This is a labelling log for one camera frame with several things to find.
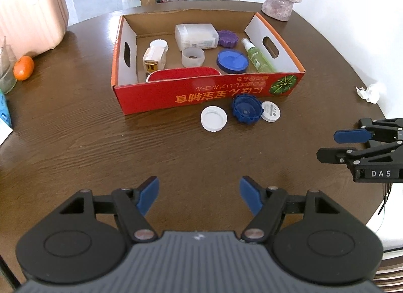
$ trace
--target blue gripper pad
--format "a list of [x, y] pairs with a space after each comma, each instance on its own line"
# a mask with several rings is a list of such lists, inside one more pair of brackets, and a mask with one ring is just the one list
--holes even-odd
[[244, 178], [239, 182], [239, 191], [249, 210], [256, 216], [263, 207], [259, 191]]
[[372, 134], [364, 128], [337, 131], [333, 138], [336, 143], [365, 143], [372, 139]]
[[143, 216], [145, 216], [148, 210], [150, 210], [152, 204], [158, 196], [159, 191], [160, 181], [158, 178], [155, 178], [142, 191], [140, 191], [140, 199], [137, 203], [137, 209]]

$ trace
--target plastic cup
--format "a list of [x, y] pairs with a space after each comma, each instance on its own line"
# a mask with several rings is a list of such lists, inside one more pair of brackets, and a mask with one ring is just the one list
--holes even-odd
[[182, 51], [182, 65], [185, 68], [200, 67], [204, 62], [204, 51], [190, 46]]

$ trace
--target clear plastic container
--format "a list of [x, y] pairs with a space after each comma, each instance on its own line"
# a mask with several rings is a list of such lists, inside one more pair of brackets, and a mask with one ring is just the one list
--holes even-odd
[[212, 24], [176, 25], [175, 39], [179, 51], [193, 46], [201, 49], [214, 49], [218, 45], [218, 33]]
[[9, 54], [6, 49], [6, 37], [0, 47], [0, 90], [7, 94], [14, 87], [17, 80], [13, 73], [14, 63], [10, 62]]

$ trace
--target red cardboard box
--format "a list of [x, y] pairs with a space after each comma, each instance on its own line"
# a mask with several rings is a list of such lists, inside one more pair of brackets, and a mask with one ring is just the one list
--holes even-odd
[[[157, 38], [166, 40], [169, 45], [165, 69], [183, 69], [181, 52], [175, 40], [175, 26], [187, 23], [211, 23], [217, 31], [226, 29], [237, 33], [239, 43], [236, 49], [245, 55], [241, 39], [249, 38], [278, 72], [256, 73], [256, 68], [250, 63], [245, 74], [226, 74], [216, 64], [217, 54], [223, 49], [218, 46], [204, 50], [203, 66], [215, 68], [221, 75], [146, 82], [143, 55], [150, 42]], [[120, 18], [111, 86], [123, 113], [129, 115], [230, 98], [241, 93], [288, 95], [304, 74], [305, 69], [297, 57], [265, 16], [249, 11], [184, 9], [137, 13]]]

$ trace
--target blue bottle cap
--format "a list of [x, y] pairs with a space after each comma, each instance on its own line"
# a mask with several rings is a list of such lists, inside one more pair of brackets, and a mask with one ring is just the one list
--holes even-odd
[[217, 65], [228, 74], [242, 74], [246, 71], [249, 60], [238, 50], [225, 49], [218, 53]]
[[232, 114], [241, 123], [256, 123], [263, 114], [261, 102], [251, 94], [237, 95], [232, 102]]

